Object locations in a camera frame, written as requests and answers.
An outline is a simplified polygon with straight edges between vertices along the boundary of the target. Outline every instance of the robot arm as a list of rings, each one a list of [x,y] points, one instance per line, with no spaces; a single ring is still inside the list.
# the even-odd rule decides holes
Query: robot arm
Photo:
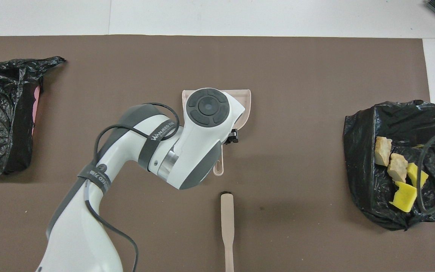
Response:
[[[231,95],[214,88],[192,93],[184,109],[184,127],[176,127],[150,104],[128,109],[119,124],[148,137],[114,129],[53,215],[46,233],[48,246],[37,272],[122,271],[114,245],[87,209],[85,199],[98,213],[104,193],[129,160],[177,189],[196,186],[218,160],[222,144],[244,110]],[[173,131],[174,135],[164,138]]]

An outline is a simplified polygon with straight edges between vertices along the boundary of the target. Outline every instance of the trash bag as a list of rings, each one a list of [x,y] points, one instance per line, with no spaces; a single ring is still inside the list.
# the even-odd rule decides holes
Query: trash bag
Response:
[[[43,75],[62,62],[62,57],[0,62],[0,175],[29,166],[35,101],[43,91]]]
[[[422,214],[416,202],[410,212],[389,203],[397,188],[387,174],[387,167],[376,165],[373,156],[376,136],[383,136],[392,139],[392,153],[417,164],[421,148],[408,143],[416,138],[417,129],[430,126],[435,126],[435,105],[422,100],[384,102],[345,117],[343,143],[352,200],[368,219],[381,227],[407,230],[422,221],[435,222],[435,213]],[[429,209],[435,205],[435,147],[428,150],[423,171],[429,174],[421,191]]]

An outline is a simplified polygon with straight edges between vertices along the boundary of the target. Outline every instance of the sponge piece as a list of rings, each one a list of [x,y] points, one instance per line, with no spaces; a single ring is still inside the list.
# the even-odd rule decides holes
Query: sponge piece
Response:
[[[407,175],[412,181],[412,185],[417,188],[417,165],[415,163],[411,162],[407,165]],[[426,172],[421,171],[421,188],[426,183],[428,177],[429,175]]]
[[[399,189],[395,192],[394,200],[389,203],[403,212],[410,212],[417,197],[416,188],[400,181],[395,181],[395,185],[398,186]]]

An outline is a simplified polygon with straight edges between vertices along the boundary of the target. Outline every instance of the brown mat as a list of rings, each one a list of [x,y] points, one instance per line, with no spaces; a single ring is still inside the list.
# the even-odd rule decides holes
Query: brown mat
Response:
[[[33,162],[0,179],[0,271],[33,271],[50,217],[93,141],[130,106],[181,91],[249,88],[225,173],[178,191],[129,162],[102,216],[137,241],[139,271],[224,271],[219,195],[234,194],[236,271],[435,270],[435,223],[390,232],[352,204],[345,115],[385,100],[428,100],[421,40],[186,36],[0,37],[0,61],[59,55],[45,78]],[[124,270],[130,244],[110,234]]]

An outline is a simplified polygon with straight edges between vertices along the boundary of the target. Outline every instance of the white floor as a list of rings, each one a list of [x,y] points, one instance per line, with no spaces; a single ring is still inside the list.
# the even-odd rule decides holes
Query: white floor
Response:
[[[423,0],[0,0],[0,36],[423,38],[435,103],[435,14]]]

